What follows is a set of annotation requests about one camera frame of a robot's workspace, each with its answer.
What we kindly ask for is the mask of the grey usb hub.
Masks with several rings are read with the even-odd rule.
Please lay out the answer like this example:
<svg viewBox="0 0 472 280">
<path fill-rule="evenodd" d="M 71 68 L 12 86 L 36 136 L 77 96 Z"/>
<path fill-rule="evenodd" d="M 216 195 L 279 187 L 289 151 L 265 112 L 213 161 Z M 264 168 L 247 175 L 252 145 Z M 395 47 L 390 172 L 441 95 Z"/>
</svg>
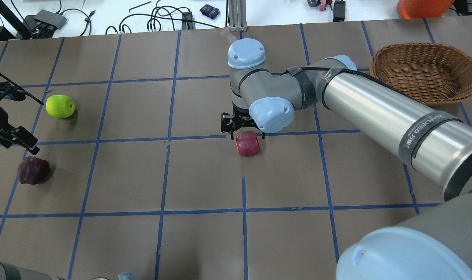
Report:
<svg viewBox="0 0 472 280">
<path fill-rule="evenodd" d="M 49 39 L 57 30 L 61 30 L 68 22 L 65 16 L 55 12 L 40 10 L 35 15 L 28 15 L 23 24 L 30 31 L 31 39 Z"/>
</svg>

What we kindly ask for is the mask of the orange object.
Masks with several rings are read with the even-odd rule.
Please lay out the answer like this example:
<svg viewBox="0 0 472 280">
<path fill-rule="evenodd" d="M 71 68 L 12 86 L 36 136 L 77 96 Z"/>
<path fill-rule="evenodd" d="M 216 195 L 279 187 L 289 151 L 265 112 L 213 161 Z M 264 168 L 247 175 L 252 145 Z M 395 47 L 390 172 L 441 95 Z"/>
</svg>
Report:
<svg viewBox="0 0 472 280">
<path fill-rule="evenodd" d="M 440 18 L 454 4 L 454 0 L 400 0 L 396 12 L 400 18 Z"/>
</svg>

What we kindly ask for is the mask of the aluminium frame post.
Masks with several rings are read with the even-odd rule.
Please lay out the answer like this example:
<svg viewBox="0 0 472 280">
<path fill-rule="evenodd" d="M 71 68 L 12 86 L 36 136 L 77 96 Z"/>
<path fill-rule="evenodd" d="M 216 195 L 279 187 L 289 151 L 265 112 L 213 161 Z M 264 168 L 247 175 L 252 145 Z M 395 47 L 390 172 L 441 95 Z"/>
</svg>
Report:
<svg viewBox="0 0 472 280">
<path fill-rule="evenodd" d="M 227 0 L 228 27 L 232 32 L 246 32 L 246 0 Z"/>
</svg>

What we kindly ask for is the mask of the wicker basket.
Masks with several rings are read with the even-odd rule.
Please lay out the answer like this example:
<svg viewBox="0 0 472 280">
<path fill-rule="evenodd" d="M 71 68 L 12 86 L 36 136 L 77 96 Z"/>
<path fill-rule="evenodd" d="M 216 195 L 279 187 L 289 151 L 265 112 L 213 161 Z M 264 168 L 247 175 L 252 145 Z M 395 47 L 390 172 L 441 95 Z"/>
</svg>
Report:
<svg viewBox="0 0 472 280">
<path fill-rule="evenodd" d="M 378 50 L 371 76 L 426 106 L 472 98 L 472 57 L 440 43 L 399 43 Z"/>
</svg>

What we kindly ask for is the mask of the green apple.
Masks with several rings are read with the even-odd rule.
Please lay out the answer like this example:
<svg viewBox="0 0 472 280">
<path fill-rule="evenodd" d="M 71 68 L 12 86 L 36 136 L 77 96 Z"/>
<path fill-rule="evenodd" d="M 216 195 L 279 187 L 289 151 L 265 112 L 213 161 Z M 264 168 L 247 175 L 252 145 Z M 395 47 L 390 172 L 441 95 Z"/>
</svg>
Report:
<svg viewBox="0 0 472 280">
<path fill-rule="evenodd" d="M 73 99 L 64 94 L 55 94 L 48 97 L 45 107 L 51 117 L 59 119 L 71 117 L 76 110 Z"/>
</svg>

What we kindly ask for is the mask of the red yellow apple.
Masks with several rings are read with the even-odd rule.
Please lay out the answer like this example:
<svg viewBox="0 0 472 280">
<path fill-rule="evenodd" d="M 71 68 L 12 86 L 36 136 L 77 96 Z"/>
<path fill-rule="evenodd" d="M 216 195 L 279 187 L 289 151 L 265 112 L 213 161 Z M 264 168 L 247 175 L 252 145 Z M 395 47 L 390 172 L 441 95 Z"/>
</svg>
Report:
<svg viewBox="0 0 472 280">
<path fill-rule="evenodd" d="M 260 145 L 255 132 L 246 131 L 237 135 L 236 147 L 238 154 L 243 157 L 250 157 L 259 154 Z"/>
</svg>

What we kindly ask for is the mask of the black monitor stand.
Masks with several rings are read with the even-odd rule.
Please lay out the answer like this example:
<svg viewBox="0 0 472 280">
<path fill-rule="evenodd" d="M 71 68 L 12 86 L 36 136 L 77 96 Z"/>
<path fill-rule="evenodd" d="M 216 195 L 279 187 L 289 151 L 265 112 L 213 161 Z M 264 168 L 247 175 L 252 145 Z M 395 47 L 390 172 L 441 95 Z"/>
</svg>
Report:
<svg viewBox="0 0 472 280">
<path fill-rule="evenodd" d="M 2 0 L 0 0 L 0 15 L 21 35 L 21 39 L 33 39 L 31 30 L 10 10 L 10 8 Z"/>
</svg>

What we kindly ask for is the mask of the dark red apple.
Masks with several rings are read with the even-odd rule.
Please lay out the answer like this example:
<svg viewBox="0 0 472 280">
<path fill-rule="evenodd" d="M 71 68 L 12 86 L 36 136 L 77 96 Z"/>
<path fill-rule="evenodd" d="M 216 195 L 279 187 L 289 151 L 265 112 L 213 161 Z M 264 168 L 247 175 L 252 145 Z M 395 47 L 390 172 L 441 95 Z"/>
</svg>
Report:
<svg viewBox="0 0 472 280">
<path fill-rule="evenodd" d="M 24 158 L 18 166 L 18 181 L 32 186 L 43 182 L 49 175 L 49 162 L 33 156 Z"/>
</svg>

